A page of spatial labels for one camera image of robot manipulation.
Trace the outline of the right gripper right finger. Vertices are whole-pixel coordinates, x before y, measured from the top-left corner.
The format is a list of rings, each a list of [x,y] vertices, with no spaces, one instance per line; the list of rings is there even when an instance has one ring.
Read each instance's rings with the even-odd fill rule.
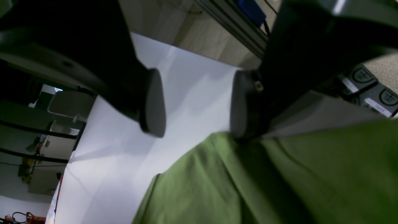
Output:
[[[317,85],[397,52],[397,18],[395,0],[284,0],[260,67],[234,76],[232,135],[267,133]]]

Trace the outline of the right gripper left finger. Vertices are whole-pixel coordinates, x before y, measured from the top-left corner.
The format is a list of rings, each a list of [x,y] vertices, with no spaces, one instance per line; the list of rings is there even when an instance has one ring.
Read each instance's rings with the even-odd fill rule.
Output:
[[[143,132],[165,134],[160,72],[136,56],[117,0],[20,0],[1,17],[1,57],[67,76]]]

